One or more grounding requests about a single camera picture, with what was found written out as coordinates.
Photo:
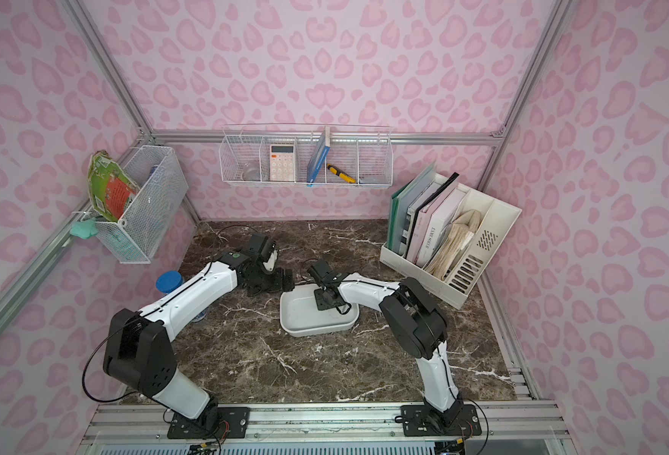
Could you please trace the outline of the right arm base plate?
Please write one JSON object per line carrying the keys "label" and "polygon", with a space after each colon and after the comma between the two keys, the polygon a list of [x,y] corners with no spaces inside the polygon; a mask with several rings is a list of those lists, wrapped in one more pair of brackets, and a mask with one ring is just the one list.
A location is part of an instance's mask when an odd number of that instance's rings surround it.
{"label": "right arm base plate", "polygon": [[454,409],[440,413],[431,405],[404,405],[394,421],[402,425],[404,436],[457,436],[471,438],[482,435],[482,426],[474,405],[456,404]]}

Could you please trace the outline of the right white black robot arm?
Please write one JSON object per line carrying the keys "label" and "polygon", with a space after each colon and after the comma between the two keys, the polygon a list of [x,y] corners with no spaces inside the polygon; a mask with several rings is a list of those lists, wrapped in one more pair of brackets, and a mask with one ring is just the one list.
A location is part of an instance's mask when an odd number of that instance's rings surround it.
{"label": "right white black robot arm", "polygon": [[424,400],[441,415],[457,413],[463,398],[448,364],[448,321],[429,292],[412,277],[383,282],[358,273],[334,271],[325,261],[310,265],[316,300],[328,309],[365,306],[385,317],[401,348],[415,358],[424,383]]}

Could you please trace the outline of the white plastic storage tray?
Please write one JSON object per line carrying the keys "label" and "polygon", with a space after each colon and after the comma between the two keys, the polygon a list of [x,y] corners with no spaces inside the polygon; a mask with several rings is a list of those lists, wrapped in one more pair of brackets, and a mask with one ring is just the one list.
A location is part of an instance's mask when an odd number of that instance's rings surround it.
{"label": "white plastic storage tray", "polygon": [[281,328],[292,337],[310,337],[350,330],[359,319],[357,306],[344,306],[320,311],[317,309],[315,284],[296,286],[281,294]]}

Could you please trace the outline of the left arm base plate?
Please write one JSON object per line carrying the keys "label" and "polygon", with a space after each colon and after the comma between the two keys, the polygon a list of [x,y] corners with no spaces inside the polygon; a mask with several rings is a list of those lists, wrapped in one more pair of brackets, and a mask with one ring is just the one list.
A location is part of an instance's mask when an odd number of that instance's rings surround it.
{"label": "left arm base plate", "polygon": [[250,413],[249,407],[228,406],[205,409],[197,419],[189,419],[180,413],[174,413],[167,438],[220,441],[243,439],[247,434]]}

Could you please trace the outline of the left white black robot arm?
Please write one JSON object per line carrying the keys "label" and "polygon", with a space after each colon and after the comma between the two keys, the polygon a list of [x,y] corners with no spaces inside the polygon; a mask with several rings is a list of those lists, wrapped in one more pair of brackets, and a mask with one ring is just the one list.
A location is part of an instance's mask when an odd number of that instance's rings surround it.
{"label": "left white black robot arm", "polygon": [[173,341],[195,317],[236,289],[250,296],[293,290],[293,272],[278,265],[278,255],[276,242],[256,233],[245,246],[222,253],[155,303],[118,311],[99,345],[105,349],[104,373],[202,428],[217,428],[217,399],[179,370]]}

